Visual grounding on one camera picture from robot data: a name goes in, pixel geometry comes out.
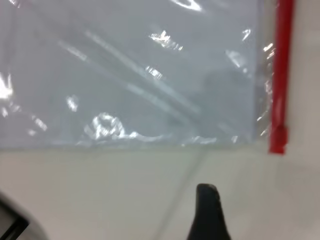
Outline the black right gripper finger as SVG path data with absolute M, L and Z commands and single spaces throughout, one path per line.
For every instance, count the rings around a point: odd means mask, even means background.
M 187 236 L 188 240 L 231 240 L 220 194 L 212 184 L 196 187 L 195 215 Z

